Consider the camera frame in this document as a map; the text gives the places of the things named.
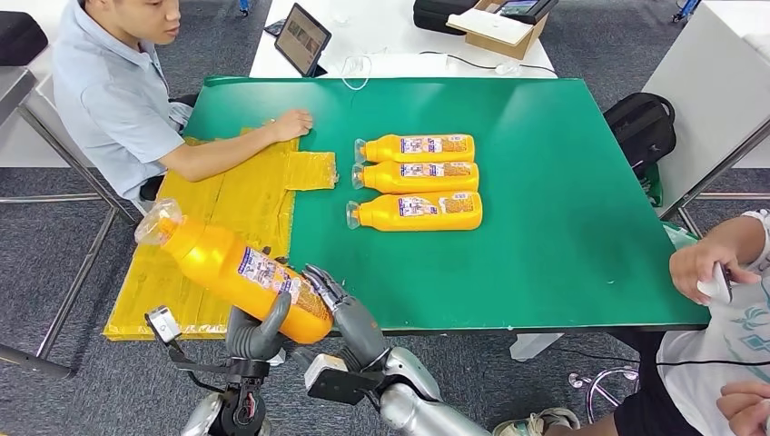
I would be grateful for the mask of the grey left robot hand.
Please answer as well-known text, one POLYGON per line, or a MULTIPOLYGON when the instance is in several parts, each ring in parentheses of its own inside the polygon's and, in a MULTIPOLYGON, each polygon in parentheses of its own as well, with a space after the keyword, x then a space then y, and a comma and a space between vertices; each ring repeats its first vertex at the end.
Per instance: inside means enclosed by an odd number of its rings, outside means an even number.
POLYGON ((266 362, 277 355, 287 337, 280 332, 289 309, 291 296, 279 293, 267 315, 258 320, 233 306, 225 333, 225 346, 232 357, 266 362))

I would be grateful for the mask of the person's right hand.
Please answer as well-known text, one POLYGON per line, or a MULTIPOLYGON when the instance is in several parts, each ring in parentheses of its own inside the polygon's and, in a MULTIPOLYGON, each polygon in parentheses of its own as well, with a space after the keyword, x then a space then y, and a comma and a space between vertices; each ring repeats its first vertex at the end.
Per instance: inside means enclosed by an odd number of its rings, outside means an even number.
POLYGON ((313 124, 314 119, 308 111, 292 109, 276 119, 271 119, 265 128, 274 142, 283 142, 308 134, 313 124))
POLYGON ((714 228, 698 243, 676 251, 669 260, 671 279, 676 289, 700 305, 711 303, 711 297, 697 285, 715 280, 714 268, 726 268, 729 278, 737 283, 757 282, 759 276, 745 265, 755 261, 764 248, 764 231, 714 228))

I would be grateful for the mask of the person's left hand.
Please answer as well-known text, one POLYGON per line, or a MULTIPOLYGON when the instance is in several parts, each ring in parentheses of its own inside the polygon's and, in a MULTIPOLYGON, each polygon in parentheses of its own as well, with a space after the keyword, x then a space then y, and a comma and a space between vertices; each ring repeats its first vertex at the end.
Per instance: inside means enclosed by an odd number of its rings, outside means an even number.
POLYGON ((720 389, 717 408, 737 436, 764 436, 769 432, 769 384, 731 382, 720 389))

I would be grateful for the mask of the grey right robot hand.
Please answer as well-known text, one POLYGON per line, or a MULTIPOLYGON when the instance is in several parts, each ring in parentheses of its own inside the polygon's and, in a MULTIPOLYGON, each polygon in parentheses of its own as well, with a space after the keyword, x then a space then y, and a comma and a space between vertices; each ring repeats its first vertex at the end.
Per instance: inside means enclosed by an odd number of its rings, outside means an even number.
POLYGON ((354 361, 348 368, 382 374, 390 347, 370 311, 321 267, 307 263, 301 274, 329 308, 345 341, 346 356, 354 361))

